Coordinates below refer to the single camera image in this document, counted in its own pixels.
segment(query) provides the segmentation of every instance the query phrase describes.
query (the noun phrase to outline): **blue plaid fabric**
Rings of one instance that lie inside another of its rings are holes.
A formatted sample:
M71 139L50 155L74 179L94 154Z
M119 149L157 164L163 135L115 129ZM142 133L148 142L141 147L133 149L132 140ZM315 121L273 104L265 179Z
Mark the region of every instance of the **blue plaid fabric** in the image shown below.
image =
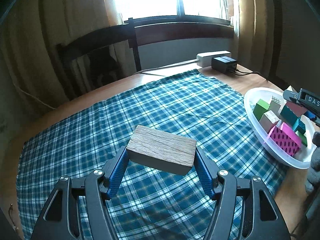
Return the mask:
M101 168L144 125L197 140L208 158L238 177L260 176L274 195L286 168L255 137L243 96L197 70L123 92L49 127L25 143L17 176L20 219L29 240L61 175L77 178ZM84 198L84 236L91 236ZM119 191L107 201L119 239L202 239L215 202L195 168L186 176L129 162ZM237 237L237 198L230 239Z

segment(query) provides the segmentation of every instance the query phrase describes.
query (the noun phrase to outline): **wood grain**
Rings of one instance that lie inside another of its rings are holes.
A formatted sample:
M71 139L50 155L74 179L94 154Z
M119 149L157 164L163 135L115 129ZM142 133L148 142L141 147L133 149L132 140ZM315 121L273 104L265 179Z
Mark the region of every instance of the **wood grain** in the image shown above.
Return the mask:
M193 166L196 140L138 125L127 152L133 162L184 176Z
M192 38L233 39L233 27L211 23L175 22L135 27L138 46Z

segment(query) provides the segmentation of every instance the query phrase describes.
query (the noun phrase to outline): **beige curtain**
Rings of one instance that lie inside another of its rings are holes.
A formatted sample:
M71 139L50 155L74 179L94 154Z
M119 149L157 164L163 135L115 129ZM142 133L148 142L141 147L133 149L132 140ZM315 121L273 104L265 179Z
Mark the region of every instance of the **beige curtain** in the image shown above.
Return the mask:
M123 24L114 0L17 0L1 25L0 49L12 81L29 112L42 115L51 109L26 95L33 95L53 108L75 98L58 58L56 45L67 45L94 30ZM123 49L111 55L125 57ZM89 59L72 62L81 93L93 89Z
M273 53L273 0L234 0L234 48L241 65L266 76Z

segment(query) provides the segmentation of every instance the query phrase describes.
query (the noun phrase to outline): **metal screw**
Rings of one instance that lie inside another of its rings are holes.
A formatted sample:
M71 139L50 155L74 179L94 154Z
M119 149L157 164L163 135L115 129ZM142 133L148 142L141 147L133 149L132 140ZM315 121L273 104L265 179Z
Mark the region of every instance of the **metal screw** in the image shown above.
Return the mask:
M67 175L63 175L60 178L61 181L67 181L68 179L69 179L69 177Z
M95 170L95 171L93 172L93 174L96 175L96 176L100 176L102 173L103 173L103 171L100 170L100 169Z
M259 176L253 176L253 180L254 180L255 182L260 182L260 181L261 181L261 179L260 179Z
M227 175L228 175L228 172L227 172L226 170L220 170L220 171L219 171L219 174L220 174L221 176L227 176Z

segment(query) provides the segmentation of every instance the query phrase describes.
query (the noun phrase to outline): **white plastic bowl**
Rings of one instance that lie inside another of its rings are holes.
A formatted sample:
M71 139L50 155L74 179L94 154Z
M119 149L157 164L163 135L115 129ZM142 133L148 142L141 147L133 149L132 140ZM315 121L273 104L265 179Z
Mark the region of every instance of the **white plastic bowl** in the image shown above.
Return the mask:
M259 124L258 120L254 116L252 112L252 107L258 102L259 99L262 99L268 102L271 97L274 96L281 101L281 105L284 105L284 99L282 97L282 93L270 89L270 88L253 88L250 89L244 95L244 108L248 114L249 122L251 127L257 136L258 140L261 142L263 147L270 153L277 161L287 165L289 167L294 167L298 169L307 169L310 166L310 160L313 151L316 146L312 143L312 137L315 132L315 129L311 123L311 121L305 117L304 115L301 117L301 121L303 121L306 125L306 134L308 141L308 147L302 145L301 149L298 153L295 154L294 158L288 155L285 151L283 151L271 138L268 138L268 134Z

